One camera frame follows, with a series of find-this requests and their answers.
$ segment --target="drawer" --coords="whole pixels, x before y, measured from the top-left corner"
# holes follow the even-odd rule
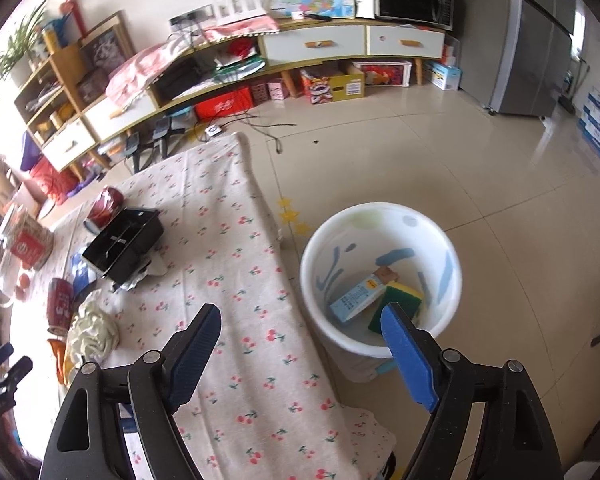
[[[120,117],[109,119],[109,115],[116,110],[118,110],[118,107],[113,101],[109,98],[104,98],[84,113],[93,133],[100,142],[104,142],[113,137],[114,134],[126,130],[130,124],[139,121],[147,115],[155,114],[158,108],[151,97],[148,94],[144,94],[141,98],[136,99]]]
[[[442,57],[445,33],[419,28],[367,27],[367,50],[370,56]]]
[[[56,170],[62,171],[96,144],[84,123],[76,119],[67,123],[64,129],[42,148],[42,153]]]
[[[269,66],[365,54],[364,25],[296,28],[262,39]]]

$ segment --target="wooden cabinet leg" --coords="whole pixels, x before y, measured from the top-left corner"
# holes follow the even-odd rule
[[[82,170],[80,164],[78,164],[77,162],[72,162],[71,164],[69,164],[69,168],[71,168],[71,171],[74,172],[74,175],[78,177],[78,180],[80,182],[84,182],[84,171]]]
[[[416,81],[418,86],[422,86],[422,58],[417,57],[414,60],[416,62]]]
[[[296,85],[294,84],[294,80],[291,77],[291,72],[289,70],[281,70],[280,75],[282,76],[282,81],[285,82],[286,89],[289,90],[289,95],[294,99],[299,96],[298,90],[296,90]]]
[[[100,164],[105,170],[111,169],[109,161],[104,156],[100,155],[98,150],[90,150],[89,155],[91,155],[91,158]]]

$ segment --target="green and yellow sponge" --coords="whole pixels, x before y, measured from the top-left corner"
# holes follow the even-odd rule
[[[413,319],[422,302],[422,295],[410,286],[398,282],[387,283],[384,296],[380,300],[380,305],[378,306],[371,323],[369,323],[369,330],[382,335],[382,330],[380,329],[380,314],[382,314],[382,309],[385,305],[393,301],[400,305],[400,308],[407,316],[409,316],[409,319]]]

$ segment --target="cherry print tablecloth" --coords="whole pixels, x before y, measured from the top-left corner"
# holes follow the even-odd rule
[[[278,254],[276,226],[250,170],[241,134],[218,139],[136,174],[119,186],[127,204],[160,208],[158,250],[165,276],[130,292],[103,286],[120,344],[105,367],[133,362],[183,330],[203,303],[222,313],[222,332],[190,403],[174,418],[209,480],[375,478],[394,436],[371,413],[336,402]],[[34,360],[16,394],[27,449],[42,456],[58,412],[46,348],[46,284],[92,235],[81,226],[91,204],[55,227],[50,261],[26,303],[14,307],[11,341]],[[138,479],[151,478],[137,435],[127,445]]]

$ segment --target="framed photo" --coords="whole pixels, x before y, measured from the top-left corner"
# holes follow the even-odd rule
[[[107,75],[135,54],[120,12],[93,27],[80,40],[80,47],[94,68],[103,68]]]

